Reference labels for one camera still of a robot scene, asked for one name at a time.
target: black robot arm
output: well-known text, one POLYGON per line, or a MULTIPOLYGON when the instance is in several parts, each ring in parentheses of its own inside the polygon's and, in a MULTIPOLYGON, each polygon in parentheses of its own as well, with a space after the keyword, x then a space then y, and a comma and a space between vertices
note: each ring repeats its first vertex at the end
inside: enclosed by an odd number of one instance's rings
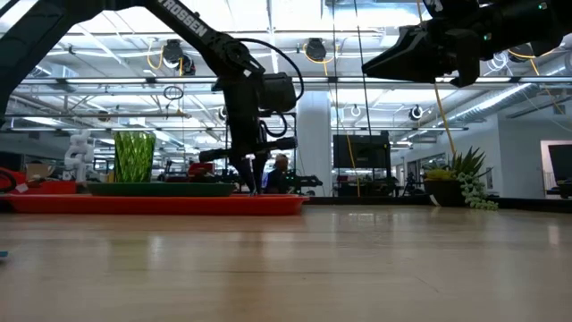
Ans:
POLYGON ((291 78, 285 73, 265 74, 248 49, 233 37, 204 23, 179 0, 39 0, 0 38, 0 118, 21 81, 76 23, 103 10, 144 6, 203 56, 218 77, 231 130, 228 150, 201 153, 201 161, 228 157, 251 191, 259 191, 268 151, 295 148, 295 138, 269 144, 258 120, 259 107, 287 112, 296 105, 291 78), (254 154, 253 169, 245 155, 254 154))
POLYGON ((433 18, 402 27, 394 47, 362 66, 367 76, 434 83, 435 77, 458 71, 451 83, 464 87, 479 77, 479 60, 525 43, 531 44, 535 55, 542 55, 572 32, 570 0, 424 3, 433 18))

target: red object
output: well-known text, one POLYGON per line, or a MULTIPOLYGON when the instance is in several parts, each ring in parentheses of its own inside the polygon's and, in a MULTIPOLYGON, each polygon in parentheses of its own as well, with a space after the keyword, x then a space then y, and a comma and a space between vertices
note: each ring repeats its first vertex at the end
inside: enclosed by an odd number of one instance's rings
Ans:
POLYGON ((22 193, 17 190, 11 191, 11 194, 25 195, 71 195, 77 192, 75 182, 28 182, 28 189, 22 193))
MULTIPOLYGON (((21 185, 26 183, 26 174, 11 171, 8 169, 0 168, 7 173, 10 173, 16 185, 21 185)), ((8 180, 0 177, 0 187, 6 187, 10 183, 8 180)), ((19 192, 18 190, 12 190, 11 194, 74 194, 76 193, 76 183, 75 182, 60 182, 60 181, 46 181, 46 182, 27 182, 28 189, 24 192, 19 192)))
POLYGON ((224 198, 94 197, 91 195, 6 195, 22 214, 101 215, 246 215, 287 216, 299 214, 307 197, 297 195, 233 195, 224 198))

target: person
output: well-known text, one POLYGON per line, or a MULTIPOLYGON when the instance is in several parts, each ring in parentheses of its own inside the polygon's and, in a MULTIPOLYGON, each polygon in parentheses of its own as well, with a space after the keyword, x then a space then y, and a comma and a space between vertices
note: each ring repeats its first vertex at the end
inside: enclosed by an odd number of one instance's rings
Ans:
POLYGON ((288 171, 288 157, 283 154, 276 156, 274 170, 268 174, 265 193, 284 194, 288 192, 288 187, 284 184, 282 176, 288 171))

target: potted plant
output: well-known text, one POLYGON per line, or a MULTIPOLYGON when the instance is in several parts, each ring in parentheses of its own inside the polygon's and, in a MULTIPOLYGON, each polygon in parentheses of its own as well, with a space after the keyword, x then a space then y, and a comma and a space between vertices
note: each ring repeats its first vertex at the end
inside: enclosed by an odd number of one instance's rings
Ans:
POLYGON ((425 191, 445 207, 462 207, 494 210, 498 205, 486 200, 484 184, 479 174, 484 162, 484 152, 479 148, 468 153, 455 154, 452 166, 429 168, 425 172, 425 191))

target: ceiling beam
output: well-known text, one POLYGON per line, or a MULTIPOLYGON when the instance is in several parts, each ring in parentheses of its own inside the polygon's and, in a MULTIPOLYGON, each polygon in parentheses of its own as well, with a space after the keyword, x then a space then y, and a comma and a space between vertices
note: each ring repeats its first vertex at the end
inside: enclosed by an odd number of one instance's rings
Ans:
POLYGON ((216 119, 209 111, 206 109, 206 106, 201 102, 196 96, 189 95, 189 99, 201 110, 203 110, 203 114, 208 118, 212 123, 216 125, 222 125, 219 120, 216 119))

